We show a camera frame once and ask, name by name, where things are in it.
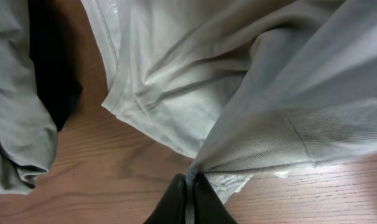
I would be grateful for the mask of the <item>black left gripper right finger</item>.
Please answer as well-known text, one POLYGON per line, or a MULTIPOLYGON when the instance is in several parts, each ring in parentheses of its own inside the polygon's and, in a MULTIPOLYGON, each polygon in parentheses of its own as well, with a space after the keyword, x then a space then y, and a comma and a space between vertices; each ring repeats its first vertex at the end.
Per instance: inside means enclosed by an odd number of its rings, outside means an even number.
POLYGON ((194 179, 193 199, 194 224, 237 224, 204 174, 197 174, 194 179))

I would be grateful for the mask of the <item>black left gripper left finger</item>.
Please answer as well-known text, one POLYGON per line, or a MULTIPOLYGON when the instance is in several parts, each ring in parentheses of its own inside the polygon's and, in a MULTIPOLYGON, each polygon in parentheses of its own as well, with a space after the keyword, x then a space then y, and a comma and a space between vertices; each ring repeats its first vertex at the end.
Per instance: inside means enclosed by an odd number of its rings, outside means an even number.
POLYGON ((186 195, 185 176, 176 174, 144 224, 185 224, 186 195))

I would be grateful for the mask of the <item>white t-shirt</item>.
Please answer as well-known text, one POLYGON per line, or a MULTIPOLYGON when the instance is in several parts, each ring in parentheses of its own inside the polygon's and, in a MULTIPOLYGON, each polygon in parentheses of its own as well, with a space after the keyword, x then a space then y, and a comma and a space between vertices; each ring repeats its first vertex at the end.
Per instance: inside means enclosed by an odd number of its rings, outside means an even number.
POLYGON ((377 0, 84 1, 103 107, 193 159, 222 201, 377 152, 377 0))

